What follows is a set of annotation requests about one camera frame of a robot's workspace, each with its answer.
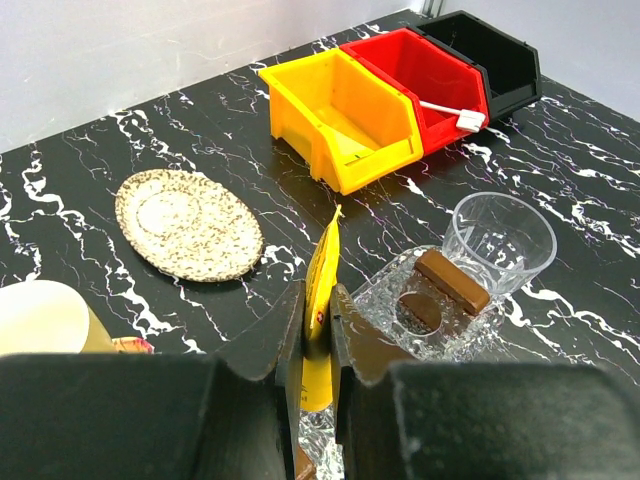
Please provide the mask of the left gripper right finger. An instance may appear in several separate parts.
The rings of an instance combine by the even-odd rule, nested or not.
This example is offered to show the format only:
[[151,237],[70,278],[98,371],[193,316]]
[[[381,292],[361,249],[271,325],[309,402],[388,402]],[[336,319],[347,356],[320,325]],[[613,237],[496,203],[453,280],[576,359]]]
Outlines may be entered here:
[[639,405],[590,366],[419,362],[331,294],[349,479],[635,479]]

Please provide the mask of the clear toothbrush holder rack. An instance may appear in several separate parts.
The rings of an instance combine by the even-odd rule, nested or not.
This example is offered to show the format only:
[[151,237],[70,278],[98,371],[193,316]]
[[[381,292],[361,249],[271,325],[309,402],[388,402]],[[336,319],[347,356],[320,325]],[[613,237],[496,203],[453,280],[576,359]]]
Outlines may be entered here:
[[396,256],[354,292],[329,302],[330,404],[302,419],[303,448],[320,479],[411,479],[410,443],[425,426],[411,395],[425,387],[425,363],[470,359],[496,333],[494,304],[468,313],[417,268],[425,245]]

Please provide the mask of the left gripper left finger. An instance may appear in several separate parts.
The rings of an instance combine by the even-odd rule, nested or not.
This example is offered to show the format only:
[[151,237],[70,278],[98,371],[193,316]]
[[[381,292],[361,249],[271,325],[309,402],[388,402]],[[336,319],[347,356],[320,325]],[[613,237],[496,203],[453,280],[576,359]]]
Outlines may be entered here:
[[213,354],[1,354],[5,479],[292,479],[304,286]]

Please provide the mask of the yellow toothpaste tube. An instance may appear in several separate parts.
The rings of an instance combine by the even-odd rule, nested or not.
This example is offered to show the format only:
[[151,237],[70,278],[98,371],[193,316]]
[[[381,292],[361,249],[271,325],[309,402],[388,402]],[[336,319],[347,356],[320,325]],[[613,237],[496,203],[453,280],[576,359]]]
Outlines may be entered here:
[[307,412],[321,411],[332,402],[329,303],[337,283],[340,216],[341,206],[338,205],[316,246],[306,274],[300,405]]

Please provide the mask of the clear glass tumbler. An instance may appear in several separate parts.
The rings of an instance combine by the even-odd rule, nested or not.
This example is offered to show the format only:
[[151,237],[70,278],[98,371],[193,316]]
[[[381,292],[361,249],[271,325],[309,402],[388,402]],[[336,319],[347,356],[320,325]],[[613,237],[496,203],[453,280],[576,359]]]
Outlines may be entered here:
[[526,202],[498,192],[468,195],[456,205],[442,254],[492,298],[519,290],[556,258],[549,222]]

